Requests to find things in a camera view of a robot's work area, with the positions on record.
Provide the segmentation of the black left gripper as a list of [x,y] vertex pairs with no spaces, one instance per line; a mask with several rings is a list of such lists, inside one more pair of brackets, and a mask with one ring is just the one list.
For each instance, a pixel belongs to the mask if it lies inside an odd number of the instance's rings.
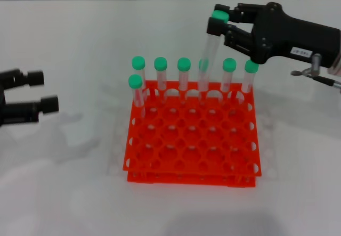
[[59,111],[57,96],[42,98],[40,101],[6,103],[5,88],[44,85],[42,71],[29,71],[25,75],[20,69],[1,72],[1,126],[39,122],[39,114]]

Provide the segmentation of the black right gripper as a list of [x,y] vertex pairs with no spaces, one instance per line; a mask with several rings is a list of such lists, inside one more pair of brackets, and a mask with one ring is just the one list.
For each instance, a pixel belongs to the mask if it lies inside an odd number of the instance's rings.
[[[228,24],[253,23],[251,33]],[[340,30],[293,18],[282,6],[270,2],[257,10],[256,4],[216,4],[214,18],[208,20],[207,33],[224,36],[224,45],[243,54],[253,62],[264,64],[269,58],[282,56],[306,63],[312,56],[322,56],[321,66],[330,68],[340,53]]]

